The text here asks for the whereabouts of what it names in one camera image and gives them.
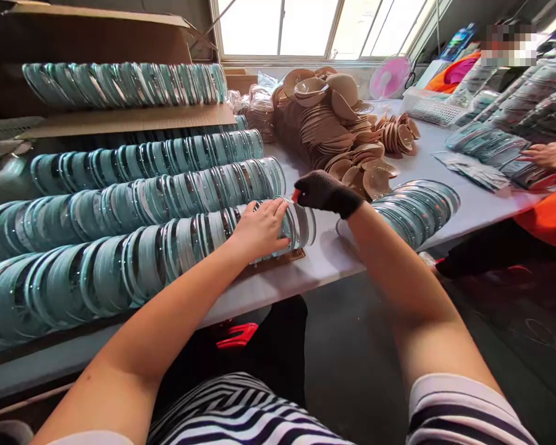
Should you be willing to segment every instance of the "hand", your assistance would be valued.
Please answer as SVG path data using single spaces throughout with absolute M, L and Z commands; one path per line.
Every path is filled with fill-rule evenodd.
M 542 167 L 556 168 L 556 142 L 548 145 L 535 144 L 528 150 L 523 150 L 522 156 L 518 158 L 520 161 L 532 161 Z
M 247 205 L 235 232 L 227 241 L 248 263 L 287 248 L 290 244 L 288 238 L 278 239 L 289 203 L 276 198 L 265 201 L 253 211 L 255 206 L 255 201 Z
M 339 213 L 342 219 L 348 219 L 364 202 L 357 193 L 323 170 L 307 173 L 295 182 L 295 188 L 292 195 L 294 202 Z

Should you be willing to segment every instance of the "black glove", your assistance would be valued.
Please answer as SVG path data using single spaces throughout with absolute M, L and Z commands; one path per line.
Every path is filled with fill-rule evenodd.
M 307 173 L 295 182 L 295 188 L 300 191 L 295 199 L 299 205 L 339 213 L 342 219 L 348 219 L 364 202 L 357 193 L 323 170 Z

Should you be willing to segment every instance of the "person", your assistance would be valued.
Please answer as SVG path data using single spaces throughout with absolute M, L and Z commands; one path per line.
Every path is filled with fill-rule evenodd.
M 536 144 L 522 160 L 556 169 L 556 142 Z M 530 210 L 497 222 L 449 250 L 436 264 L 421 253 L 432 271 L 443 279 L 479 275 L 530 261 L 556 262 L 556 192 Z
M 311 172 L 295 188 L 293 199 L 299 204 L 347 220 L 368 274 L 385 293 L 403 376 L 411 388 L 407 443 L 535 444 L 449 297 L 416 253 L 368 203 L 327 173 Z M 225 244 L 113 335 L 33 445 L 349 443 L 271 382 L 245 372 L 200 382 L 153 414 L 167 369 L 223 290 L 251 261 L 289 244 L 277 238 L 289 204 L 278 198 L 253 211 L 255 205 L 247 206 Z M 289 375 L 284 378 L 287 384 L 300 384 Z

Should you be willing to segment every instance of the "striped shirt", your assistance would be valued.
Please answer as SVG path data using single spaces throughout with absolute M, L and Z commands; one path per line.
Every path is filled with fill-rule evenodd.
M 471 379 L 431 374 L 410 394 L 406 443 L 533 445 L 509 403 Z M 87 431 L 54 442 L 131 445 L 111 431 Z M 246 373 L 211 379 L 192 389 L 151 425 L 148 445 L 174 444 L 350 444 L 306 410 L 275 395 Z

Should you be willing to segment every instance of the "human arm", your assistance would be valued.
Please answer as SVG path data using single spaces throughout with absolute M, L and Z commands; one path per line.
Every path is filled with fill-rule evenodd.
M 542 167 L 556 168 L 556 142 L 548 145 L 535 144 L 523 150 L 522 161 L 532 161 Z
M 277 239 L 288 203 L 250 203 L 232 237 L 134 314 L 101 349 L 32 444 L 108 430 L 146 443 L 162 377 L 218 297 L 249 262 L 289 244 Z
M 299 204 L 347 219 L 369 276 L 384 291 L 408 385 L 426 374 L 454 373 L 500 392 L 438 280 L 373 208 L 325 172 L 312 172 L 295 187 Z

